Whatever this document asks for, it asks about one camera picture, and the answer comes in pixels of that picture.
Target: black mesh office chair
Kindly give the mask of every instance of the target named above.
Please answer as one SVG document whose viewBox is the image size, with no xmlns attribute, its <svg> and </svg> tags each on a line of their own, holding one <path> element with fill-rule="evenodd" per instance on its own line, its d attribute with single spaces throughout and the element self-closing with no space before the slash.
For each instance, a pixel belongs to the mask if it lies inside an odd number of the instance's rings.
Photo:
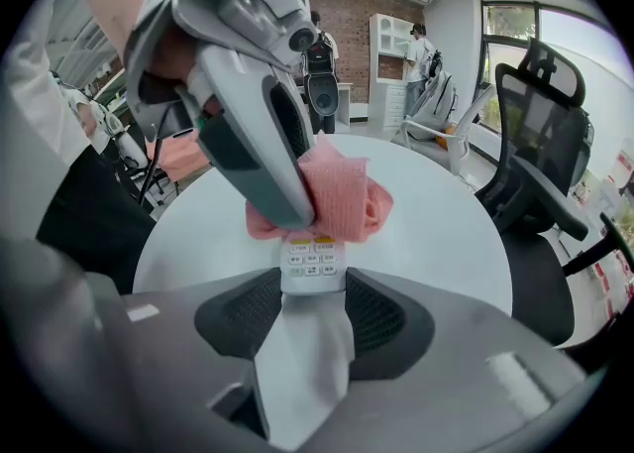
<svg viewBox="0 0 634 453">
<path fill-rule="evenodd" d="M 566 202 L 589 155 L 587 115 L 581 110 L 584 83 L 579 70 L 548 46 L 533 40 L 517 69 L 495 70 L 502 148 L 493 180 L 477 193 L 493 218 L 506 250 L 513 282 L 514 318 L 553 345 L 575 328 L 566 277 L 613 250 L 632 255 L 611 221 L 605 238 L 561 267 L 550 243 L 539 235 L 555 223 L 578 240 L 587 226 Z"/>
</svg>

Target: round white table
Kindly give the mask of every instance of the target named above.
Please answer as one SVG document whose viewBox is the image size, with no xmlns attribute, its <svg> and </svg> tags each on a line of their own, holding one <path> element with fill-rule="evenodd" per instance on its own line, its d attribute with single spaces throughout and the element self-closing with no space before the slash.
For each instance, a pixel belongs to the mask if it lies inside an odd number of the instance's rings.
<svg viewBox="0 0 634 453">
<path fill-rule="evenodd" d="M 499 235 L 453 175 L 403 147 L 332 135 L 347 157 L 368 157 L 368 174 L 394 198 L 383 228 L 346 244 L 348 266 L 472 296 L 510 315 L 511 275 Z M 244 197 L 210 170 L 165 211 L 141 254 L 134 292 L 167 290 L 279 266 L 280 240 L 247 233 Z"/>
</svg>

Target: pink cloth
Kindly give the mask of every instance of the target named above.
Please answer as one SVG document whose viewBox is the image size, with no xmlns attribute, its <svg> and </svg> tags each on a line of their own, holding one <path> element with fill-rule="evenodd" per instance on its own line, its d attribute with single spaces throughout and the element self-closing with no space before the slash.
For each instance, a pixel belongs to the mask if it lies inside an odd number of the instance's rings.
<svg viewBox="0 0 634 453">
<path fill-rule="evenodd" d="M 158 167 L 167 173 L 171 181 L 179 181 L 209 164 L 197 141 L 198 131 L 196 130 L 178 138 L 166 138 L 162 141 Z M 153 159 L 155 143 L 146 141 L 146 148 L 148 157 Z"/>
<path fill-rule="evenodd" d="M 366 174 L 366 158 L 342 156 L 323 133 L 298 160 L 312 195 L 315 221 L 309 230 L 347 242 L 364 242 L 392 208 L 392 196 Z M 257 240 L 285 236 L 247 201 L 247 230 Z"/>
</svg>

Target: white remote control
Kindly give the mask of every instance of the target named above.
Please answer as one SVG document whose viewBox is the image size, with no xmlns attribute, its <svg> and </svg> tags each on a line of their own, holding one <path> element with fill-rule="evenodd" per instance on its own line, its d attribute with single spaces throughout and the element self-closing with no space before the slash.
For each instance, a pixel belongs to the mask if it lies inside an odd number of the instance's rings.
<svg viewBox="0 0 634 453">
<path fill-rule="evenodd" d="M 307 295 L 346 290 L 344 242 L 290 233 L 281 244 L 281 291 Z"/>
</svg>

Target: chair headrest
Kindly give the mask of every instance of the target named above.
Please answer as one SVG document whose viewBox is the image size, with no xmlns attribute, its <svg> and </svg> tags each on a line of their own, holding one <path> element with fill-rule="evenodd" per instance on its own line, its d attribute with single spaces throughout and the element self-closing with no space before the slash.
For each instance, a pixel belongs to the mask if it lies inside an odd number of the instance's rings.
<svg viewBox="0 0 634 453">
<path fill-rule="evenodd" d="M 585 82 L 579 69 L 566 57 L 537 39 L 530 39 L 528 51 L 517 67 L 545 86 L 555 100 L 571 107 L 581 107 L 585 99 Z"/>
</svg>

